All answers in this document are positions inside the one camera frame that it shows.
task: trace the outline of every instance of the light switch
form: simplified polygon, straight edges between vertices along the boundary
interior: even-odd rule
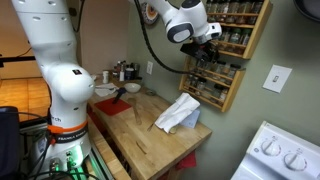
[[[263,88],[280,93],[283,85],[287,81],[292,69],[273,65]]]

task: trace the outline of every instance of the wooden spice rack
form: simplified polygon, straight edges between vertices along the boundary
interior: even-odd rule
[[[185,65],[184,65],[184,70],[185,71],[189,71],[190,69],[192,68],[195,68],[195,65],[193,65],[192,61],[195,61],[194,59],[192,59],[191,56],[187,56],[186,57],[186,60],[185,60]],[[193,87],[193,86],[186,86],[185,85],[185,81],[188,77],[187,74],[184,74],[182,75],[181,77],[181,81],[180,81],[180,85],[179,85],[179,90],[181,91],[184,91],[184,92],[187,92],[189,93],[191,96],[195,97],[196,99],[199,99],[201,101],[204,101],[218,109],[220,109],[221,112],[226,112],[230,109],[231,105],[232,105],[232,102],[235,98],[235,95],[237,94],[237,91],[240,87],[240,84],[241,84],[241,81],[243,79],[243,76],[245,74],[245,69],[240,69],[236,72],[234,78],[229,78],[227,76],[224,76],[222,74],[218,74],[218,73],[215,73],[215,72],[212,72],[212,71],[209,71],[209,70],[204,70],[204,69],[201,69],[201,68],[198,68],[202,71],[204,71],[205,73],[207,74],[210,74],[210,75],[215,75],[215,76],[218,76],[220,78],[224,78],[224,79],[227,79],[227,80],[231,80],[231,84],[228,85],[228,84],[225,84],[219,80],[215,80],[215,79],[212,79],[210,78],[210,76],[203,76],[201,74],[196,74],[197,76],[199,77],[202,77],[202,78],[205,78],[207,80],[207,82],[212,82],[212,83],[215,83],[215,84],[220,84],[222,85],[223,87],[225,88],[228,88],[229,91],[228,91],[228,94],[226,96],[226,99],[223,101],[221,101],[219,98],[216,98],[214,96],[212,96],[212,94],[209,95],[210,99],[214,99],[215,101],[217,101],[218,103],[215,103],[211,100],[209,100],[208,98],[204,97],[204,96],[201,96],[201,95],[196,95],[194,92],[192,92],[192,90],[194,91],[199,91],[201,93],[203,93],[203,91]],[[213,89],[210,89],[208,87],[205,88],[206,91],[209,91],[212,93]]]
[[[270,0],[264,0],[262,8],[259,12],[259,14],[253,14],[253,13],[207,13],[208,16],[212,15],[227,15],[227,16],[247,16],[247,17],[252,17],[256,16],[257,21],[254,25],[249,25],[249,24],[227,24],[227,23],[220,23],[222,27],[233,27],[233,28],[250,28],[252,29],[252,33],[249,39],[249,42],[247,46],[243,46],[240,44],[234,44],[234,43],[229,43],[229,42],[224,42],[224,41],[217,41],[217,40],[212,40],[212,43],[218,43],[219,45],[224,45],[224,46],[233,46],[233,47],[238,47],[244,49],[243,54],[237,54],[234,52],[228,52],[224,50],[219,50],[219,53],[221,54],[226,54],[230,56],[235,56],[235,57],[240,57],[243,59],[251,59],[254,50],[259,42],[259,39],[262,35],[262,32],[265,28],[265,25],[268,21],[268,18],[271,14],[272,10],[272,4]]]

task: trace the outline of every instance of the white cloth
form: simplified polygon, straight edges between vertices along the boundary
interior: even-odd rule
[[[199,106],[200,103],[188,93],[182,93],[176,102],[159,116],[155,125],[168,133],[173,126],[183,121]]]
[[[100,97],[103,97],[103,96],[107,96],[109,94],[114,93],[117,89],[118,89],[117,86],[115,86],[113,83],[109,83],[109,84],[102,84],[102,85],[96,86],[95,92]]]

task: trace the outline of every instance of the floor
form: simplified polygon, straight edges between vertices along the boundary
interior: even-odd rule
[[[15,106],[20,112],[46,116],[50,106],[49,90],[42,78],[0,80],[0,106]],[[20,121],[34,119],[19,115]]]

